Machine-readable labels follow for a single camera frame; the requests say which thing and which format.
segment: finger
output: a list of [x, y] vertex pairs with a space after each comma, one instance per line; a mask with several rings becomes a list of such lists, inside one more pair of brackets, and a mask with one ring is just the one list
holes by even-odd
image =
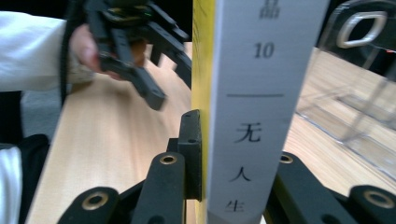
[[80, 25], [70, 38], [70, 47], [80, 62], [94, 72], [102, 72], [99, 65], [98, 49], [88, 24]]
[[137, 40], [131, 43], [131, 52], [134, 55], [134, 64], [138, 67], [142, 67], [145, 64], [145, 51], [147, 41], [144, 39]]

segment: clear acrylic holder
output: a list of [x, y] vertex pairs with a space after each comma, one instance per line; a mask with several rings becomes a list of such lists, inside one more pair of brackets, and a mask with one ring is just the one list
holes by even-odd
[[[301, 117], [394, 180], [395, 83], [374, 74], [369, 68], [377, 60], [380, 50], [396, 49], [394, 44], [390, 44], [390, 41], [396, 42], [396, 33], [393, 28], [389, 29], [389, 23], [394, 24], [394, 18], [388, 17], [395, 15], [395, 5], [388, 1], [353, 0], [334, 11], [320, 39], [318, 51], [313, 53], [316, 58], [309, 66], [304, 91], [296, 109]], [[370, 15], [367, 10], [360, 13], [361, 8], [367, 7], [375, 13]], [[375, 34], [376, 38], [356, 45], [356, 48], [340, 44], [339, 34], [345, 31], [345, 27], [356, 26], [362, 18], [374, 21], [373, 27], [377, 26], [376, 30], [380, 31]], [[353, 45], [353, 41], [344, 39], [344, 44], [348, 42]], [[355, 57], [357, 52], [363, 57]]]

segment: black metal bar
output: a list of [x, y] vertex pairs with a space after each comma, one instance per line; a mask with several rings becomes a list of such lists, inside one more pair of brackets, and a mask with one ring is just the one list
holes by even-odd
[[177, 151], [186, 160], [186, 199], [202, 200], [202, 136], [199, 110], [181, 117]]
[[282, 155], [272, 194], [290, 223], [357, 223], [304, 164], [290, 153]]
[[156, 156], [148, 170], [132, 224], [185, 223], [185, 161], [175, 152]]

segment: bolt hole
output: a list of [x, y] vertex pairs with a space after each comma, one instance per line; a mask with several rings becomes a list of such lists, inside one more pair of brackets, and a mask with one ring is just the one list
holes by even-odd
[[164, 156], [160, 159], [160, 162], [165, 165], [173, 164], [177, 161], [177, 158], [174, 156]]
[[292, 162], [293, 162], [293, 158], [290, 157], [290, 156], [287, 156], [287, 155], [282, 155], [282, 156], [280, 157], [280, 162], [289, 164], [289, 163], [292, 163]]
[[364, 191], [364, 198], [378, 207], [390, 209], [395, 206], [395, 202], [390, 197], [375, 190]]

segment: white sleeve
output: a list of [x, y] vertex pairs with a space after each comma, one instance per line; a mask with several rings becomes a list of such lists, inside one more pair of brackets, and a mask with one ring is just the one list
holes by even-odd
[[[45, 91], [59, 85], [64, 26], [64, 20], [0, 11], [0, 91]], [[71, 71], [76, 80], [76, 69]]]
[[18, 223], [22, 195], [21, 152], [0, 150], [0, 223]]

